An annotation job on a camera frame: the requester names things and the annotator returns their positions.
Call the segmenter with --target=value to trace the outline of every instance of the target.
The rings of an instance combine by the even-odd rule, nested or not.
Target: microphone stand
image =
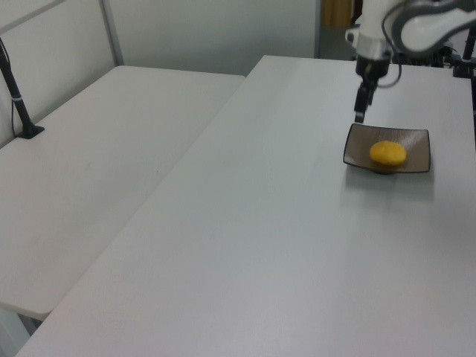
[[[20,94],[20,90],[16,85],[15,77],[12,73],[12,68],[10,64],[10,58],[8,56],[7,49],[5,48],[3,41],[0,39],[0,70],[5,78],[5,82],[7,84],[8,90],[10,91],[10,95],[12,97],[12,101],[15,104],[16,111],[19,114],[20,120],[23,124],[23,131],[18,134],[18,138],[24,139],[31,139],[37,136],[40,132],[45,130],[41,126],[35,126],[31,119],[30,115],[28,114],[27,108],[25,103],[23,102],[22,95]]]

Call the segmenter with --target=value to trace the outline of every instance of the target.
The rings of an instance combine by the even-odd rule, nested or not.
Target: white wall
[[[321,0],[104,1],[126,65],[247,75],[265,54],[315,55]]]
[[[66,0],[1,37],[33,122],[114,67],[99,0]],[[10,93],[0,76],[0,147],[11,139]]]

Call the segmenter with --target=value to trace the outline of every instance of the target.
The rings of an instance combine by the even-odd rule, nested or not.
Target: wooden door
[[[352,1],[322,0],[322,25],[349,27],[352,18]]]

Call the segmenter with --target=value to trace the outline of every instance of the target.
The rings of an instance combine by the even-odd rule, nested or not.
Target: cable
[[[392,40],[390,39],[390,36],[388,36],[387,30],[385,29],[385,22],[388,20],[388,18],[395,11],[397,11],[401,7],[404,7],[405,5],[406,5],[406,1],[401,3],[401,4],[395,5],[394,7],[392,7],[390,9],[390,11],[388,11],[387,15],[385,15],[384,19],[382,20],[382,32],[384,33],[384,36],[385,36],[385,39],[387,40],[387,43],[390,45],[390,47],[392,48],[393,53],[396,56],[396,60],[397,60],[397,63],[399,65],[399,75],[396,78],[396,80],[394,80],[392,83],[381,84],[381,85],[379,84],[379,88],[383,88],[383,89],[392,88],[400,81],[400,78],[402,78],[402,61],[400,59],[400,55],[399,55],[398,50],[396,49],[395,45],[393,44]]]
[[[13,99],[12,99],[12,133],[13,133],[13,137],[16,138],[15,125],[13,124]]]

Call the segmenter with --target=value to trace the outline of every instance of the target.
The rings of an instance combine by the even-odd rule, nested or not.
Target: black cable
[[[5,48],[5,45],[3,44],[3,41],[1,40],[1,38],[0,38],[0,46],[1,46],[2,52],[5,54],[5,57],[7,57],[8,65],[10,65],[10,56],[8,56],[7,49]],[[12,134],[13,134],[13,137],[16,138],[15,124],[13,122],[13,113],[14,113],[14,105],[13,105],[13,98],[12,98],[12,115],[11,115]]]
[[[16,138],[15,125],[13,124],[13,99],[12,99],[12,133],[13,133],[13,137]]]
[[[7,49],[5,48],[5,45],[3,44],[3,41],[1,40],[1,37],[0,37],[0,46],[1,46],[1,49],[2,49],[3,53],[7,57],[8,64],[10,64],[10,56],[8,56]]]
[[[388,36],[387,30],[385,29],[385,22],[388,20],[388,18],[399,8],[404,7],[406,5],[406,2],[403,2],[401,4],[395,5],[388,11],[387,15],[385,15],[384,19],[382,20],[382,32],[384,33],[385,39],[387,40],[387,43],[390,45],[392,48],[393,53],[396,56],[397,63],[399,65],[399,76],[394,80],[392,83],[389,84],[379,84],[379,88],[387,89],[387,88],[392,88],[394,87],[399,81],[400,78],[402,78],[402,61],[400,59],[400,55],[398,50],[396,49],[395,45],[393,44],[392,40],[390,39],[390,36]]]

